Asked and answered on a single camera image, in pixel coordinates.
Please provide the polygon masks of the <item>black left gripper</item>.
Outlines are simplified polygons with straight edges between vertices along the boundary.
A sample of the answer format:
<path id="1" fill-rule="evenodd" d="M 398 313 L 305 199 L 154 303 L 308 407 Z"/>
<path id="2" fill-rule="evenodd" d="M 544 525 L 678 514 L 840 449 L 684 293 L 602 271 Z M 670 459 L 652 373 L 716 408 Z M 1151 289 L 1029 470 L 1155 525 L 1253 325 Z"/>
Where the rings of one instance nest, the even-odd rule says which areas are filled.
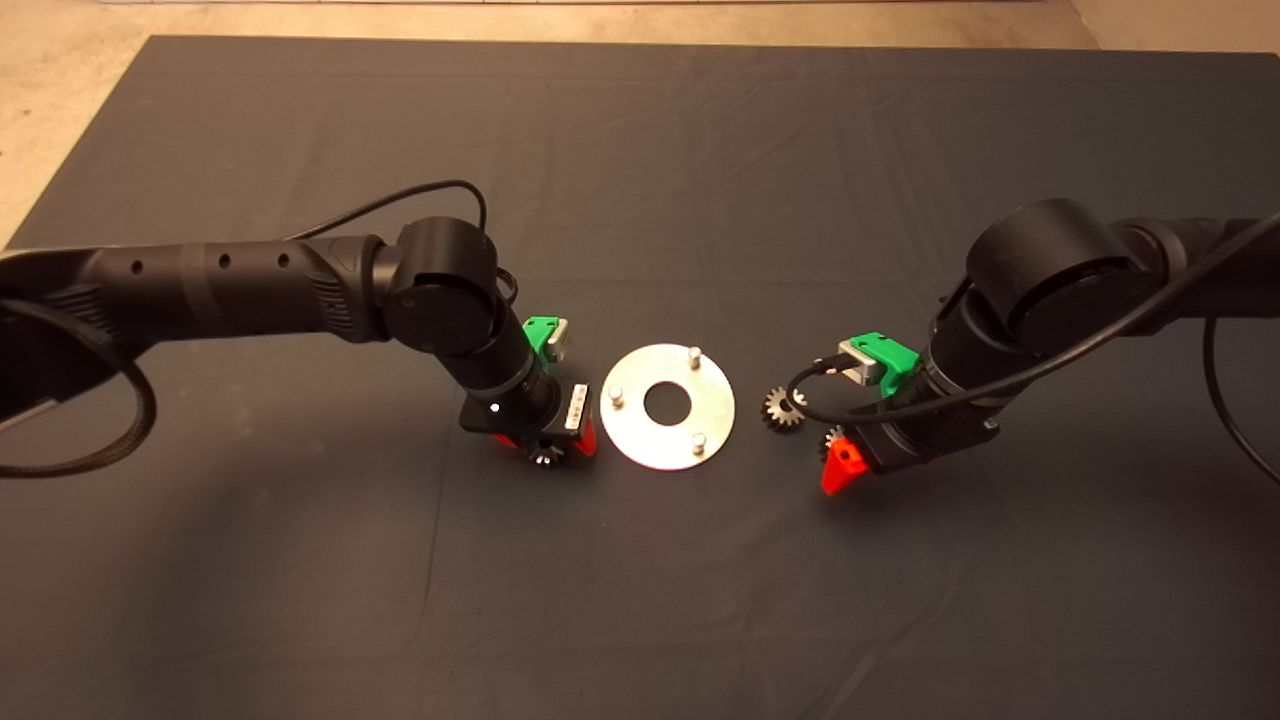
<path id="1" fill-rule="evenodd" d="M 521 445 L 571 445 L 584 457 L 598 450 L 588 383 L 557 378 L 525 378 L 499 392 L 463 386 L 460 427 L 494 436 L 507 448 Z"/>

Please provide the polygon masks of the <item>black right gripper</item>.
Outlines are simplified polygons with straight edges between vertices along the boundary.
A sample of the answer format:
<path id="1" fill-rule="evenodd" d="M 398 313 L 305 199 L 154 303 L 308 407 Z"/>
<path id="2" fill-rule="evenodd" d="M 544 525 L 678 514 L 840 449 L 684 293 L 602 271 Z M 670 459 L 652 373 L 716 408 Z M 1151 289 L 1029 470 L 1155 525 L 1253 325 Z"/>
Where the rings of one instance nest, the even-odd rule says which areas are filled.
<path id="1" fill-rule="evenodd" d="M 851 425 L 850 439 L 832 437 L 826 443 L 820 488 L 835 497 L 865 474 L 919 466 L 992 441 L 998 434 L 996 416 L 1002 398 L 982 398 L 908 420 Z"/>

